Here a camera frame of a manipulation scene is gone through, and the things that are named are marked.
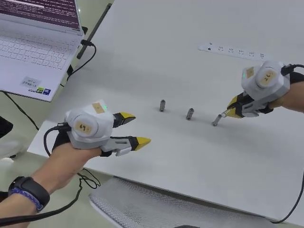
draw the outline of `white laptop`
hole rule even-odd
[[[0,91],[50,102],[83,38],[76,0],[0,0]]]

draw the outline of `laptop screen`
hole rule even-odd
[[[0,13],[80,30],[75,0],[0,0]]]

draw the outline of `white table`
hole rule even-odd
[[[304,4],[285,1],[116,0],[97,31],[94,60],[73,75],[29,152],[46,156],[44,132],[66,111],[104,99],[137,120],[114,136],[149,137],[139,152],[88,168],[272,219],[294,205],[304,168],[303,114],[211,122],[242,92],[249,60],[198,51],[206,42],[262,50],[303,63]],[[86,51],[79,64],[92,55]],[[158,111],[165,99],[166,112]],[[189,108],[195,113],[185,120]],[[56,134],[49,136],[51,148]],[[290,223],[304,225],[304,200]]]

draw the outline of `human hand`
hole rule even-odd
[[[304,82],[290,85],[290,90],[281,98],[271,102],[269,108],[284,107],[297,112],[304,112]]]
[[[78,150],[71,143],[65,143],[53,150],[50,158],[32,178],[52,194],[65,187],[90,159],[100,155],[99,148]]]

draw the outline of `laptop keyboard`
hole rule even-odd
[[[0,56],[62,69],[76,48],[76,40],[53,40],[0,29]]]

